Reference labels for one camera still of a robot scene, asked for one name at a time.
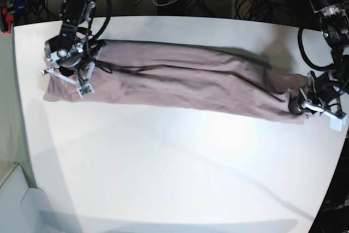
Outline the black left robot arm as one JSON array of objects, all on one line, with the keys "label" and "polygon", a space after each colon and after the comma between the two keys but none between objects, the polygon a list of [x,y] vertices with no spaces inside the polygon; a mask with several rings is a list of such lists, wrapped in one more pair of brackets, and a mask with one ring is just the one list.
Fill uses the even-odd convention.
[{"label": "black left robot arm", "polygon": [[333,120],[344,120],[340,97],[348,93],[348,0],[309,0],[321,23],[322,35],[331,48],[333,62],[327,66],[313,64],[305,53],[303,29],[297,41],[303,61],[312,69],[298,94],[289,100],[293,115],[320,113]]}]

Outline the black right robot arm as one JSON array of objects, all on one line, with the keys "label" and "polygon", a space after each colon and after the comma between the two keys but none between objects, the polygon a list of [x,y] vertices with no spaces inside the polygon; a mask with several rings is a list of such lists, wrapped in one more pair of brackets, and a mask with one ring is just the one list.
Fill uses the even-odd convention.
[{"label": "black right robot arm", "polygon": [[96,0],[64,0],[59,9],[62,21],[59,35],[45,43],[47,69],[51,74],[74,85],[78,92],[92,92],[90,78],[96,66],[96,56],[90,52],[90,41],[99,37],[110,17],[97,34],[91,31]]}]

